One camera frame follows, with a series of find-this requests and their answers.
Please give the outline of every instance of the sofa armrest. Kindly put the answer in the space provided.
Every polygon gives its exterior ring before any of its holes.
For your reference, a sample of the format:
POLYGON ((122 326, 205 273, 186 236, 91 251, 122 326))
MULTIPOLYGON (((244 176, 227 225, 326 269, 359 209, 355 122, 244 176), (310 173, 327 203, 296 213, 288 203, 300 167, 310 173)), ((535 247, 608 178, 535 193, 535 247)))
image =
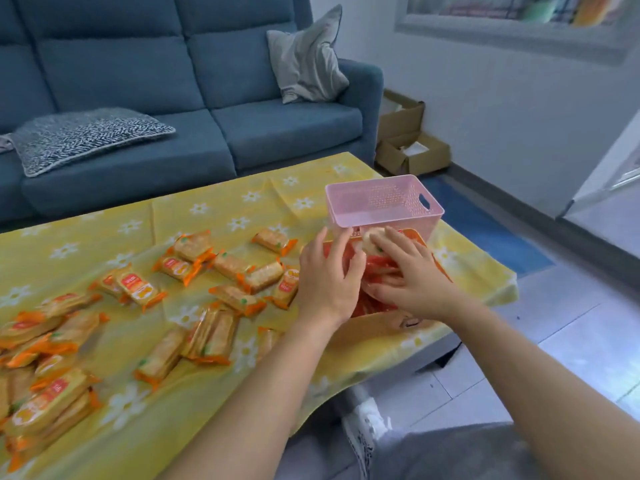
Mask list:
POLYGON ((356 156, 373 166, 376 155, 378 119, 384 79, 379 67, 362 62, 338 59, 340 71, 349 80, 349 87, 338 97, 338 103, 356 107, 362 113, 362 144, 356 156))

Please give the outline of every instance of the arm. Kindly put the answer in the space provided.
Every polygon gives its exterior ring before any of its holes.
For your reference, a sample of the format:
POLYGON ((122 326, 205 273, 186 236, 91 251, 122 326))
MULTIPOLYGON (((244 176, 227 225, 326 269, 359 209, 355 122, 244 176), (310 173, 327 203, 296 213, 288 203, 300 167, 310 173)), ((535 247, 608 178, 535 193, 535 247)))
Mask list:
POLYGON ((324 258, 323 229, 300 256, 300 313, 284 337, 165 470, 163 480, 272 479, 309 382, 334 331, 351 316, 364 272, 342 255, 351 229, 324 258))
POLYGON ((458 334, 552 478, 640 478, 640 423, 450 283, 425 247, 393 230, 373 240, 402 268, 405 285, 367 292, 458 334))
POLYGON ((362 113, 362 144, 356 156, 373 166, 378 136, 378 118, 384 81, 379 67, 362 62, 338 59, 338 68, 349 80, 349 87, 338 97, 338 103, 356 107, 362 113))

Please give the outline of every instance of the hand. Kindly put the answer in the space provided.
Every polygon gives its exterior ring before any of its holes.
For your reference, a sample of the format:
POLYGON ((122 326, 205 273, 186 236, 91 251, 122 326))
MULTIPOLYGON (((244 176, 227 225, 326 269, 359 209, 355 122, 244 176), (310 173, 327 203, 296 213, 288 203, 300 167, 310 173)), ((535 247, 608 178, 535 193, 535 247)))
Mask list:
POLYGON ((371 239, 396 261, 404 275, 402 287, 363 283, 364 291, 373 298, 416 317, 444 323, 453 318, 460 303, 469 299, 438 270, 425 246, 391 227, 385 229, 384 235, 375 234, 371 239))
POLYGON ((323 320, 332 332, 346 322, 358 301, 360 281, 366 265, 362 251, 351 259, 345 274, 342 255, 352 229, 345 229, 333 240, 328 257, 324 257, 326 227, 309 242, 300 254, 298 303, 300 320, 323 320))

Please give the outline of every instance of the person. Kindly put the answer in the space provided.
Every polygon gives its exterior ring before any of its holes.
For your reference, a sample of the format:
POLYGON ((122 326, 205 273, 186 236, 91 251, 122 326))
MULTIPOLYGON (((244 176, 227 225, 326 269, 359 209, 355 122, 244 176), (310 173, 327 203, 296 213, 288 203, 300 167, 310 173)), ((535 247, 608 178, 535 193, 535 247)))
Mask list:
MULTIPOLYGON (((351 229, 337 236, 325 258, 326 233, 301 253, 296 322, 164 471, 164 480, 274 478, 324 348, 356 306, 365 268, 359 252, 343 271, 351 229)), ((377 435, 368 422, 356 446, 362 477, 640 479, 638 422, 448 281, 427 248, 391 228, 373 240, 396 261, 405 284, 366 291, 450 326, 513 425, 377 435)))

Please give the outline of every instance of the coffee table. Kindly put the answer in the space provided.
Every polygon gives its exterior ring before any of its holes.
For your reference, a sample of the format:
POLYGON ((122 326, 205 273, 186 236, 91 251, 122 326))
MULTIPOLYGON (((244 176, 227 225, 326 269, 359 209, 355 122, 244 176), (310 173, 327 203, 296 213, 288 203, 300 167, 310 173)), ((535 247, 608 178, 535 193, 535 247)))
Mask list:
MULTIPOLYGON (((270 227, 306 243, 326 224, 324 186, 367 178, 381 177, 354 156, 341 153, 1 234, 0 314, 5 321, 44 299, 84 290, 100 273, 128 262, 168 292, 162 304, 145 315, 138 307, 121 306, 110 297, 95 306, 111 321, 83 350, 83 364, 103 378, 97 389, 104 406, 10 478, 144 480, 157 475, 251 371, 258 325, 286 331, 297 306, 294 301, 288 312, 268 306, 255 320, 242 319, 231 366, 202 367, 183 360, 150 394, 146 384, 132 377, 136 364, 172 322, 192 323, 197 307, 212 301, 207 290, 226 282, 208 271, 185 289, 164 274, 151 273, 156 259, 181 233, 210 228, 216 250, 223 248, 258 265, 273 261, 274 254, 250 243, 257 231, 270 227)), ((487 304, 517 298, 515 274, 444 222, 430 245, 452 279, 487 304)), ((300 248, 284 263, 296 263, 300 248)), ((326 350, 299 424, 340 391, 434 344, 442 348, 443 340, 453 343, 451 330, 438 323, 389 335, 363 331, 352 327, 326 350)), ((2 451, 0 479, 7 465, 8 455, 2 451)))

